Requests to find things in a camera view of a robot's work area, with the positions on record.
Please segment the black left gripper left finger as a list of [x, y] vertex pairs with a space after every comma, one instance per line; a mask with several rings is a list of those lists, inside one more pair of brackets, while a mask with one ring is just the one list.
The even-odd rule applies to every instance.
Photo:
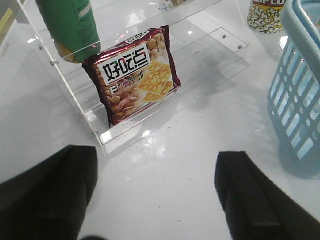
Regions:
[[93, 146], [68, 145], [0, 185], [2, 240], [76, 240], [98, 181]]

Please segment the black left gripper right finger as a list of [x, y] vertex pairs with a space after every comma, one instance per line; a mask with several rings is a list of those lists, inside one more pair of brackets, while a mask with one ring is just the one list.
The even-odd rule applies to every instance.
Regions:
[[220, 152], [214, 184], [232, 239], [320, 238], [319, 221], [277, 187], [246, 152]]

